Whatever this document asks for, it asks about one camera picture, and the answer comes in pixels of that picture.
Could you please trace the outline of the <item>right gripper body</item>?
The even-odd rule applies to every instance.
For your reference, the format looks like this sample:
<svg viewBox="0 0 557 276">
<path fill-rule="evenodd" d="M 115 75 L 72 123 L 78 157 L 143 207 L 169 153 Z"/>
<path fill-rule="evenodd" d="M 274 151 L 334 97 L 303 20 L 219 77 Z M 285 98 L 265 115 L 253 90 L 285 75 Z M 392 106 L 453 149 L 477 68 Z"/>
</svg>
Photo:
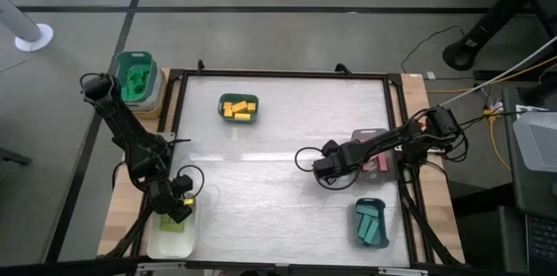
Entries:
<svg viewBox="0 0 557 276">
<path fill-rule="evenodd" d="M 361 169 L 367 148 L 361 143 L 326 143 L 321 149 L 324 157 L 313 162 L 318 178 L 338 178 Z"/>
</svg>

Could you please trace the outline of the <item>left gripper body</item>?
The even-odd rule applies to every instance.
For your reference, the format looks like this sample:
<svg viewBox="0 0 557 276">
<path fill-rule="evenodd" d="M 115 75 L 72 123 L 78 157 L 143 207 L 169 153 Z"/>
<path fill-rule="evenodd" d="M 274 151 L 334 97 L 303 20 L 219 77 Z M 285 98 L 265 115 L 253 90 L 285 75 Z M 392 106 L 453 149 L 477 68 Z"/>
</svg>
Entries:
<svg viewBox="0 0 557 276">
<path fill-rule="evenodd" d="M 179 181 L 161 178 L 150 184 L 150 202 L 158 214 L 182 215 L 185 210 L 182 194 L 185 185 Z"/>
</svg>

